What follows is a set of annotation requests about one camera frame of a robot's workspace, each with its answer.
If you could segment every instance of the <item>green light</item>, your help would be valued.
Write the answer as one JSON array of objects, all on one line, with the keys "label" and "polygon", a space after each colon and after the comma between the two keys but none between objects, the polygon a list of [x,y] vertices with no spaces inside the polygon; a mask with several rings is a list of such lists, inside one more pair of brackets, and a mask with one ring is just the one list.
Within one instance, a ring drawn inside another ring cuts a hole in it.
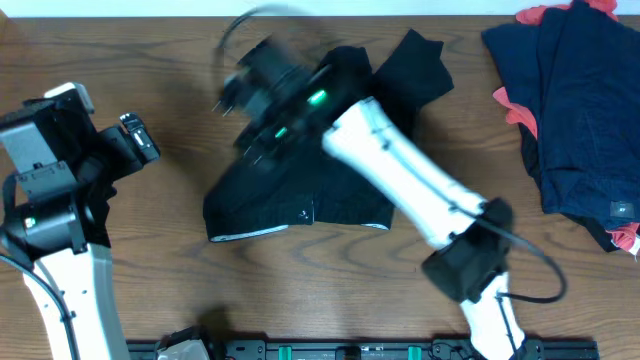
[{"label": "green light", "polygon": [[324,90],[318,90],[315,94],[311,95],[307,102],[313,106],[320,104],[324,98],[327,97],[327,93]]},{"label": "green light", "polygon": [[282,135],[287,133],[287,128],[282,128],[280,130],[278,130],[278,132],[276,133],[276,139],[280,138]]},{"label": "green light", "polygon": [[24,219],[24,227],[26,227],[27,229],[31,229],[34,226],[36,226],[36,219],[35,218],[28,217],[28,218]]}]

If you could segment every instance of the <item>clothing tag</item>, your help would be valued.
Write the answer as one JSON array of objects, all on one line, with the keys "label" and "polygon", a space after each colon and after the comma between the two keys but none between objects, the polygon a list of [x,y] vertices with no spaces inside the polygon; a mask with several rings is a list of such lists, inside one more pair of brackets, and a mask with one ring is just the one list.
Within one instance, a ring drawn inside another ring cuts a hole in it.
[{"label": "clothing tag", "polygon": [[625,218],[634,218],[636,217],[635,212],[633,211],[633,204],[624,202],[624,201],[612,201],[611,202],[611,211],[610,216],[612,217],[625,217]]}]

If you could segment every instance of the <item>folded clothing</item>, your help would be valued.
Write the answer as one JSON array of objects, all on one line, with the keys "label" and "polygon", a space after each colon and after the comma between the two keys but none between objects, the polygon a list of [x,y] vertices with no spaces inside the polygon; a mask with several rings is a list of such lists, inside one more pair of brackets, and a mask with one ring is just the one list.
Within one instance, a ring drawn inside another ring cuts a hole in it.
[{"label": "folded clothing", "polygon": [[[422,106],[453,89],[440,60],[442,46],[410,30],[375,74],[364,48],[336,48],[322,64],[351,67],[370,84],[368,95],[410,136]],[[300,150],[304,155],[295,164],[269,173],[244,163],[233,164],[205,197],[203,215],[209,239],[241,239],[315,221],[390,229],[393,204],[319,146],[309,147]]]},{"label": "folded clothing", "polygon": [[483,40],[508,100],[537,119],[543,210],[608,230],[637,222],[638,33],[576,1],[547,9],[540,26],[503,25]]},{"label": "folded clothing", "polygon": [[[586,0],[586,3],[588,3],[589,6],[594,9],[606,12],[607,15],[613,20],[618,20],[617,17],[613,15],[613,11],[617,7],[617,3],[615,0]],[[570,6],[556,5],[553,7],[566,10]],[[537,6],[531,9],[522,10],[516,14],[516,20],[521,24],[540,25],[540,23],[542,23],[544,12],[548,8],[548,6]],[[531,133],[531,135],[533,135],[534,138],[538,138],[538,125],[536,123],[535,117],[528,108],[522,105],[511,103],[509,101],[507,89],[504,86],[496,90],[493,93],[493,97],[502,106],[509,109],[507,111],[506,117],[506,122],[508,124],[522,124]],[[539,166],[537,144],[534,144],[536,149],[535,151],[528,151],[527,148],[529,148],[531,145],[527,146],[525,145],[525,142],[530,142],[531,139],[529,139],[529,134],[526,134],[526,130],[522,129],[521,132],[523,141],[522,157],[524,163],[528,164],[527,169],[529,170],[532,167]],[[539,171],[529,172],[529,175],[534,176],[532,174],[537,174],[538,178],[536,179],[536,184],[539,184]],[[600,225],[593,218],[577,217],[568,214],[565,214],[565,216],[567,216],[570,220],[584,226],[605,251],[613,251],[617,248],[620,248],[625,251],[632,252],[634,255],[636,255],[633,250],[637,248],[636,244],[640,245],[640,240],[636,236],[636,232],[640,223],[630,223],[628,225],[623,225],[619,228],[616,228],[615,230],[605,231],[604,227],[602,227],[602,225]]]}]

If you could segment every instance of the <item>table surface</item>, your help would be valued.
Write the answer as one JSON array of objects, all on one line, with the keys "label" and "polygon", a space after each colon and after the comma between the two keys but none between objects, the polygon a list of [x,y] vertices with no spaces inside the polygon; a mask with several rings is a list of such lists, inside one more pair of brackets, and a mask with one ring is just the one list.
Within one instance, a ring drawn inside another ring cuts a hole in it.
[{"label": "table surface", "polygon": [[[529,334],[594,338],[604,359],[640,358],[640,267],[625,253],[605,254],[581,227],[544,215],[522,166],[517,129],[491,97],[501,86],[480,32],[512,17],[321,18],[293,25],[309,51],[364,46],[379,66],[409,28],[445,42],[455,89],[421,111],[416,141],[445,170],[487,198],[508,200],[517,233],[563,266],[566,299],[516,303]],[[640,28],[640,19],[622,21]],[[466,334],[464,317],[422,275],[432,252],[396,213],[385,232],[316,223],[276,234],[212,244],[202,199],[234,157],[247,119],[211,112],[220,79],[234,60],[291,21],[263,18],[241,27],[225,58],[212,65],[227,18],[25,19],[6,27],[0,45],[0,113],[67,81],[85,84],[98,129],[136,111],[162,159],[116,183],[107,227],[115,296],[129,339],[155,340],[204,323],[216,333],[273,338],[423,338]],[[318,36],[321,26],[329,35]],[[12,166],[0,154],[0,175]],[[537,259],[514,251],[511,288],[551,295],[557,280]],[[22,277],[0,266],[0,359],[50,358],[39,312]]]}]

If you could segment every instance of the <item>cable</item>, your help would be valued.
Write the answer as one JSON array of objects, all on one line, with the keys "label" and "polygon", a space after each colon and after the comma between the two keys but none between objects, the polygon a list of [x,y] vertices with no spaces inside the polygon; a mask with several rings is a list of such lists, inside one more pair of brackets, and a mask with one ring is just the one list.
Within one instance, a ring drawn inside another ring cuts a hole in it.
[{"label": "cable", "polygon": [[558,279],[560,281],[560,290],[558,291],[558,294],[556,294],[554,296],[551,296],[551,297],[531,297],[531,296],[520,295],[520,294],[512,294],[512,293],[506,293],[506,292],[498,292],[496,294],[496,296],[508,297],[510,299],[513,299],[513,300],[520,300],[520,301],[525,301],[525,302],[530,302],[530,303],[535,303],[535,304],[551,304],[551,303],[560,301],[566,295],[567,288],[568,288],[567,279],[564,276],[564,273],[562,272],[562,269],[560,268],[560,266],[552,258],[550,258],[547,255],[545,255],[544,252],[540,248],[535,246],[530,241],[528,241],[528,240],[526,240],[526,239],[524,239],[524,238],[522,238],[520,236],[514,235],[510,231],[507,231],[507,230],[502,229],[502,228],[500,228],[498,226],[495,226],[494,224],[490,223],[489,221],[481,218],[479,215],[476,215],[476,214],[472,213],[471,211],[462,208],[455,201],[449,199],[445,194],[440,192],[440,190],[438,190],[438,188],[436,188],[427,179],[425,179],[422,176],[422,174],[420,174],[401,155],[399,155],[397,152],[393,151],[393,148],[391,146],[392,142],[389,139],[385,138],[384,135],[381,133],[381,131],[384,130],[384,128],[378,127],[377,124],[375,124],[374,121],[372,121],[371,118],[369,118],[368,121],[369,121],[369,125],[372,126],[373,133],[377,134],[377,136],[380,138],[380,140],[382,140],[383,148],[385,150],[389,151],[389,153],[396,159],[396,161],[398,161],[416,179],[418,179],[421,183],[423,183],[425,186],[427,186],[439,198],[441,198],[443,201],[445,201],[447,204],[449,204],[450,208],[456,209],[457,211],[460,211],[463,215],[466,215],[466,216],[474,219],[475,222],[478,225],[482,226],[483,228],[485,228],[485,229],[487,229],[487,230],[489,230],[489,231],[491,231],[491,232],[493,232],[493,233],[495,233],[497,235],[500,235],[500,236],[508,239],[514,245],[526,248],[527,251],[529,251],[534,256],[540,258],[546,265],[548,265],[553,270],[553,272],[556,274],[556,276],[558,277]]},{"label": "cable", "polygon": [[515,360],[518,359],[518,348],[516,347],[515,341],[513,341],[513,334],[511,333],[511,326],[509,326],[509,320],[507,320],[507,314],[504,311],[504,306],[502,306],[502,296],[496,296],[496,301],[498,302],[498,307],[500,308],[500,314],[502,314],[502,320],[504,321],[504,326],[507,327],[507,337],[509,338],[509,343],[511,343],[511,349],[513,349],[513,356],[515,356]]},{"label": "cable", "polygon": [[56,291],[49,286],[42,278],[36,275],[33,271],[27,269],[22,264],[13,260],[7,255],[0,254],[0,260],[5,263],[13,266],[14,268],[20,270],[23,274],[30,277],[36,284],[38,284],[42,290],[44,290],[51,300],[56,304],[56,307],[60,311],[62,318],[60,319],[64,324],[64,330],[67,333],[67,341],[69,342],[69,351],[71,352],[72,360],[80,360],[80,355],[78,354],[78,344],[76,343],[76,338],[73,332],[73,326],[71,325],[71,315],[69,314],[69,310],[67,310],[67,306],[64,303],[64,300],[60,298]]},{"label": "cable", "polygon": [[[263,5],[263,6],[259,6],[256,7],[254,9],[251,9],[247,12],[245,12],[244,14],[238,16],[237,18],[235,18],[231,24],[229,24],[229,26],[225,29],[222,38],[220,39],[220,41],[218,42],[218,45],[216,46],[216,48],[214,49],[214,59],[213,59],[213,66],[217,67],[222,65],[223,59],[224,59],[224,49],[225,49],[225,45],[226,43],[229,41],[229,38],[231,37],[231,34],[238,28],[238,26],[240,26],[243,22],[249,20],[250,18],[252,18],[253,16],[257,15],[257,14],[262,14],[262,13],[276,13],[276,14],[291,14],[291,15],[295,15],[296,17],[305,17],[305,19],[313,19],[312,16],[309,16],[309,14],[296,9],[295,7],[289,6],[289,5],[277,5],[277,4],[270,4],[270,5]],[[297,22],[302,22],[301,20],[297,20],[296,17],[294,17],[294,20]],[[314,20],[305,20],[305,25],[309,25],[310,22],[312,22]],[[314,25],[317,29],[317,31],[315,32],[315,35],[323,37],[324,35],[326,35],[324,29],[320,26],[315,24]],[[332,41],[333,39],[330,36],[326,36],[325,39],[322,39],[323,41],[326,41],[327,44],[331,44],[334,41]],[[298,55],[300,55],[301,57],[305,58],[308,61],[315,61],[318,62],[320,59],[319,58],[313,58],[312,56],[310,56],[308,54],[308,51],[303,51],[297,52]],[[216,71],[213,71],[213,84],[219,84],[219,80],[218,78],[216,78]]]}]

